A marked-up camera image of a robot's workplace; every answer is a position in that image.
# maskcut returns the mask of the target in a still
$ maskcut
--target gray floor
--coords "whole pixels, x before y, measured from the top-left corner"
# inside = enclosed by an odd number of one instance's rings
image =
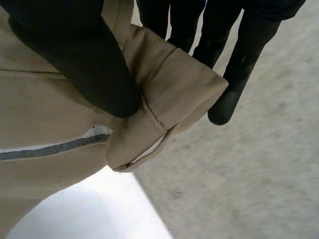
[[[137,172],[174,238],[319,238],[318,22],[307,0],[264,49],[231,122],[204,117]]]

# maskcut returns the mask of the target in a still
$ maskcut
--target gloved hand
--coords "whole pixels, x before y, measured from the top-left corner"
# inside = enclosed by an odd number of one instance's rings
[[[111,30],[103,0],[0,0],[17,37],[59,70],[91,104],[119,118],[140,94]]]

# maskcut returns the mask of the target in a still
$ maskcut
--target pant leg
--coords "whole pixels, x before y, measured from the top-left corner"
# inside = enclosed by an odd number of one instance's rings
[[[166,38],[170,0],[137,0],[143,27]]]
[[[172,26],[169,43],[189,52],[196,35],[200,14],[206,0],[172,0],[170,5],[170,24]]]
[[[208,0],[204,11],[199,45],[193,57],[213,68],[221,55],[229,32],[238,18],[242,6],[235,0]]]
[[[106,145],[0,161],[0,239],[41,201],[102,169]]]
[[[275,36],[280,23],[244,12],[238,40],[224,73],[229,86],[208,112],[212,123],[223,125],[230,120],[262,50]]]

